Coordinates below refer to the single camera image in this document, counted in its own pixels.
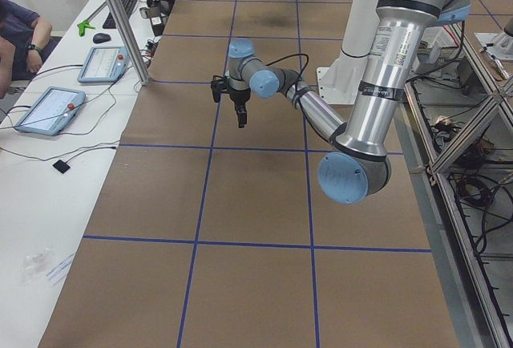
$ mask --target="wristwatch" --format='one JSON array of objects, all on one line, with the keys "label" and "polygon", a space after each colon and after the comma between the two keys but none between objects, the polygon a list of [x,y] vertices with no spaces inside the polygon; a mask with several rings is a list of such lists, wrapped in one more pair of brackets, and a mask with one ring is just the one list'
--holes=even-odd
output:
[{"label": "wristwatch", "polygon": [[41,55],[41,53],[42,53],[42,48],[35,46],[33,43],[26,45],[26,49],[27,50],[36,50],[39,53],[39,55]]}]

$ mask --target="green clamp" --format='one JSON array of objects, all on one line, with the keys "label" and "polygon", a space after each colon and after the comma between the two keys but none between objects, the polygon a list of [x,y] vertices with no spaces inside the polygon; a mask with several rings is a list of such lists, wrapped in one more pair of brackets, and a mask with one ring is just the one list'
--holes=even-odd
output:
[{"label": "green clamp", "polygon": [[87,19],[84,19],[83,22],[77,25],[79,28],[79,36],[83,37],[86,34],[86,29],[95,29],[96,27],[91,26]]}]

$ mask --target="white table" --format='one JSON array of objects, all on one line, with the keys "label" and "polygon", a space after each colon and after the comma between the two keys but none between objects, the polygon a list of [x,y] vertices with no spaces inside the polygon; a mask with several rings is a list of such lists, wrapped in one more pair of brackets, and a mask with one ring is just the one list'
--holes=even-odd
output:
[{"label": "white table", "polygon": [[[101,26],[108,8],[96,16],[80,38],[76,24],[87,18],[103,0],[90,0],[64,35],[59,46],[41,71],[67,64],[83,63],[93,46],[92,37],[103,31]],[[138,9],[130,18],[139,48],[153,38],[150,22],[143,20]],[[122,46],[117,30],[105,30],[112,40],[103,46]],[[76,80],[78,68],[48,72],[38,77],[21,95],[16,105],[31,105],[49,86],[83,90],[87,98],[100,94],[105,85],[82,86]],[[116,105],[87,136],[42,137],[0,129],[0,146],[28,156],[47,158],[82,146],[119,139],[137,98],[139,80],[130,69],[111,89]],[[113,98],[101,95],[79,111],[66,132],[87,132],[112,104]],[[14,123],[22,112],[10,115]],[[10,126],[4,119],[0,127]],[[23,258],[51,247],[54,265],[73,253],[80,242],[98,198],[115,151],[111,149],[84,153],[72,160],[71,169],[60,174],[53,161],[40,162],[0,151],[0,346],[35,348],[50,320],[64,280],[52,285],[44,275],[22,283]]]}]

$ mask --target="device screen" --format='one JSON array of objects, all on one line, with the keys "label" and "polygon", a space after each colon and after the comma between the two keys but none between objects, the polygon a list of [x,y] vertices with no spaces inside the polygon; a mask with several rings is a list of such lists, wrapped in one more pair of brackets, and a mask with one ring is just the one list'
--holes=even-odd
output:
[{"label": "device screen", "polygon": [[112,74],[119,49],[117,47],[101,48],[93,51],[83,78],[108,78]]},{"label": "device screen", "polygon": [[49,130],[55,121],[67,110],[67,105],[76,97],[75,93],[54,89],[50,91],[32,112],[23,120],[21,126],[39,130]]}]

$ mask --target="person's hand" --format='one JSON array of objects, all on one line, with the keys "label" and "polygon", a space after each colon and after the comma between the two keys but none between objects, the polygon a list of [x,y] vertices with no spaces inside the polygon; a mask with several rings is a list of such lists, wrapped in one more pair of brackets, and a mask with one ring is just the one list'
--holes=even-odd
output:
[{"label": "person's hand", "polygon": [[37,73],[42,66],[41,55],[37,50],[29,50],[26,54],[26,69],[30,73]]},{"label": "person's hand", "polygon": [[7,39],[0,37],[0,59],[14,58],[16,47]]}]

